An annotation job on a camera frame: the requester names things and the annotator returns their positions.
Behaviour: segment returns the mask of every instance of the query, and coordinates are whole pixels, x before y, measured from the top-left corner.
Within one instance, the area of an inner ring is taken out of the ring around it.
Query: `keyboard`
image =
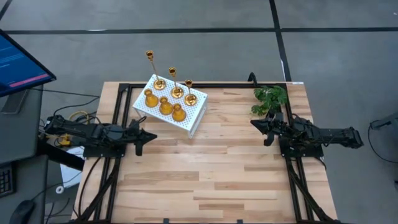
[[[0,164],[0,198],[16,191],[15,175],[11,163]]]

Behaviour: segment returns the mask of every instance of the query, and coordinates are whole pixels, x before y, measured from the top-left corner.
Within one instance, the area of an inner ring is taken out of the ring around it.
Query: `desk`
[[[112,121],[118,86],[118,82],[104,84],[97,111],[103,123]],[[292,112],[312,120],[304,85],[287,83],[287,89]],[[134,145],[127,148],[121,160],[112,222],[162,223],[163,218],[173,223],[236,223],[237,219],[245,223],[295,222],[286,164],[278,142],[263,146],[264,136],[249,123],[257,119],[250,113],[251,106],[258,103],[253,89],[199,90],[208,94],[208,108],[193,139],[156,118],[147,118],[141,124],[158,138],[144,146],[142,157],[135,156]],[[133,89],[131,105],[141,91]],[[129,118],[137,118],[134,110],[129,110]],[[95,160],[85,162],[80,183]],[[103,161],[88,180],[83,208],[98,191]],[[336,218],[325,168],[313,158],[303,158],[303,163],[310,193],[326,214]],[[102,218],[107,202],[105,195]]]
[[[36,155],[42,95],[41,91],[30,90],[18,114],[0,114],[0,164]],[[0,98],[0,108],[6,100],[7,97]]]

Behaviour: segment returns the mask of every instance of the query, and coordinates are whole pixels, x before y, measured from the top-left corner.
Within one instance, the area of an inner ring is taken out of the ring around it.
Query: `green plant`
[[[277,110],[279,105],[287,102],[287,93],[280,86],[264,86],[254,90],[254,96],[261,102],[261,105],[254,105],[251,112],[259,116],[265,115],[268,110]]]

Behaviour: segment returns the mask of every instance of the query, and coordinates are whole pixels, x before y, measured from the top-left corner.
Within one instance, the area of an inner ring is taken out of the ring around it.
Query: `wooden tabletop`
[[[118,86],[119,82],[104,84],[97,112],[103,123],[112,121]],[[304,85],[287,83],[287,89],[292,112],[312,120]],[[158,138],[144,146],[142,157],[135,156],[134,145],[128,147],[121,161],[112,222],[162,223],[164,218],[174,223],[236,223],[237,219],[245,223],[295,222],[278,142],[263,146],[265,136],[249,123],[258,119],[250,112],[258,103],[253,89],[199,90],[208,94],[208,107],[193,139],[188,139],[186,131],[156,118],[147,118],[141,124]],[[131,105],[141,91],[134,89]],[[132,108],[129,117],[137,118]],[[85,162],[76,209],[82,183],[95,160]],[[98,192],[103,161],[88,179],[82,210]],[[310,193],[326,214],[336,218],[325,168],[313,158],[303,158],[303,163]]]

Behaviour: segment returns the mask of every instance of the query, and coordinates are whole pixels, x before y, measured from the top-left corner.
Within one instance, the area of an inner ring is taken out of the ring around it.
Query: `monitor screen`
[[[0,32],[0,96],[9,95],[55,79],[42,64]]]

